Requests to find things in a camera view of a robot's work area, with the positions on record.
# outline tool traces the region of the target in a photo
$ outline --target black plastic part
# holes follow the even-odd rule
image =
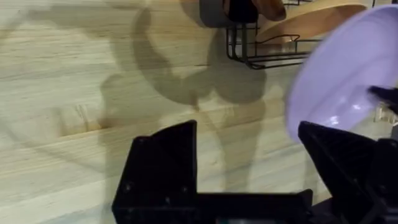
[[[360,223],[372,207],[365,183],[376,142],[305,121],[300,123],[298,136],[341,214],[349,223]]]
[[[237,23],[257,22],[258,11],[251,0],[230,0],[229,19]]]
[[[223,0],[199,0],[200,19],[207,27],[225,28],[233,26],[226,16],[223,8]]]
[[[304,223],[312,191],[198,194],[196,122],[135,138],[113,202],[118,224],[216,223],[220,218]]]
[[[196,122],[135,138],[113,202],[118,224],[215,224],[272,220],[290,224],[398,222],[398,142],[301,122],[298,135],[332,198],[313,192],[197,192]]]

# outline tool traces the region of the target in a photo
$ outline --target metal wire basket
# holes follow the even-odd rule
[[[295,7],[312,0],[296,0],[285,4]],[[255,24],[234,24],[226,28],[226,53],[229,59],[246,64],[249,68],[260,70],[266,68],[298,65],[307,58],[311,49],[322,38],[300,39],[299,35],[279,35],[263,42],[255,41],[259,30],[259,21]],[[280,37],[290,37],[290,42],[282,45],[264,45],[264,43]]]

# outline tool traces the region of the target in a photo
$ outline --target screw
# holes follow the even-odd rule
[[[134,183],[132,183],[132,182],[126,183],[126,184],[124,185],[123,192],[124,192],[124,193],[130,192],[130,190],[132,189],[133,185],[134,185]]]

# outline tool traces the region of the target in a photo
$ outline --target wood grain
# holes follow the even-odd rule
[[[284,128],[298,67],[249,70],[223,41],[191,0],[3,0],[1,223],[114,223],[132,139],[188,119],[199,123],[199,191],[327,198]],[[389,132],[373,127],[359,130]]]

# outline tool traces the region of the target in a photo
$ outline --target lavender plastic bowl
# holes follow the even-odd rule
[[[287,101],[286,124],[300,141],[301,121],[349,130],[377,106],[371,85],[398,81],[398,5],[379,6],[335,29],[304,63]]]

